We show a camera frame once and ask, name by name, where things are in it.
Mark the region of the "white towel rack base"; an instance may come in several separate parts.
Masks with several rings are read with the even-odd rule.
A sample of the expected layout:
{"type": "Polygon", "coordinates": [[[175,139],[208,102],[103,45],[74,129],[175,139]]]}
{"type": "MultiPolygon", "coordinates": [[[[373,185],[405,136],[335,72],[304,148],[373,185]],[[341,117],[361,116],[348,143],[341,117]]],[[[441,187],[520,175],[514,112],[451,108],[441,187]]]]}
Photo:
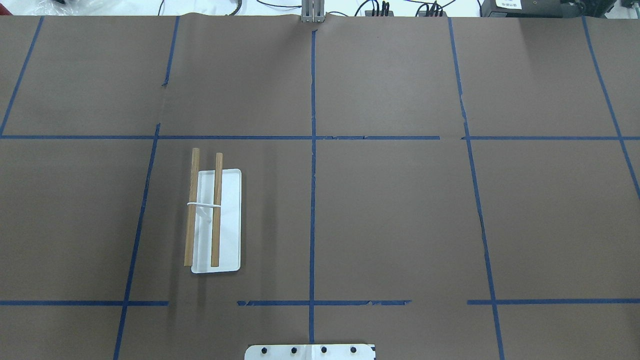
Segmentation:
{"type": "MultiPolygon", "coordinates": [[[[214,170],[198,173],[198,203],[213,204],[214,170]]],[[[193,274],[237,272],[242,266],[242,172],[222,171],[221,236],[219,266],[211,266],[212,222],[195,214],[193,274]]]]}

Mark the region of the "short wooden rack rod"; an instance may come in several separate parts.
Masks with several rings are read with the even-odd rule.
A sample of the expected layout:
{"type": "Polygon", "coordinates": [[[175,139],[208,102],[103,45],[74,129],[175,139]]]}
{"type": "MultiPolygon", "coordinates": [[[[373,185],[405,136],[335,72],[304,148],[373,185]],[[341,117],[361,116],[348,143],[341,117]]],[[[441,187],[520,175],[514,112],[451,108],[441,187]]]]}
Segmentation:
{"type": "Polygon", "coordinates": [[[212,232],[211,232],[211,267],[220,266],[220,237],[221,237],[221,204],[222,204],[222,182],[223,182],[224,155],[221,152],[215,153],[214,169],[214,193],[212,210],[212,232]]]}

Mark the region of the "long wooden rack rod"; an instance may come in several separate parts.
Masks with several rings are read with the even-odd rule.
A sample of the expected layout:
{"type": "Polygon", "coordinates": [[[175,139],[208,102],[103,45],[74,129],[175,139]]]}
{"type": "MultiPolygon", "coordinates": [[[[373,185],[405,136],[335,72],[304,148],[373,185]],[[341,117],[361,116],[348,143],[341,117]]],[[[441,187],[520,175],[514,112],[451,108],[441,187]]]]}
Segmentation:
{"type": "Polygon", "coordinates": [[[190,267],[194,261],[195,215],[198,192],[198,177],[200,171],[201,150],[192,148],[190,157],[189,196],[187,201],[187,227],[185,235],[185,251],[183,265],[190,267]]]}

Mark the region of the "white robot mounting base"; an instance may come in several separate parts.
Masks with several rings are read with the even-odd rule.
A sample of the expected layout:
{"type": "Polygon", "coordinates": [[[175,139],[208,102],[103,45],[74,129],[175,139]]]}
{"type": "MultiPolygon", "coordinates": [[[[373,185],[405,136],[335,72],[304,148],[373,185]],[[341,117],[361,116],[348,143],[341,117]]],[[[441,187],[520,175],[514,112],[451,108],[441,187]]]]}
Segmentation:
{"type": "Polygon", "coordinates": [[[245,360],[375,360],[373,344],[264,344],[251,345],[245,360]]]}

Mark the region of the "black device with label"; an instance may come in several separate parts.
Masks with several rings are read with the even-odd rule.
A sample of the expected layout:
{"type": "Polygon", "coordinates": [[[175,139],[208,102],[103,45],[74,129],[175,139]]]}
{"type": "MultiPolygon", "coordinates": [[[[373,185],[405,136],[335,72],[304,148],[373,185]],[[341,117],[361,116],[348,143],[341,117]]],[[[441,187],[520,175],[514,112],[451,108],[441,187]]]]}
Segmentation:
{"type": "Polygon", "coordinates": [[[483,0],[482,18],[603,18],[615,0],[483,0]]]}

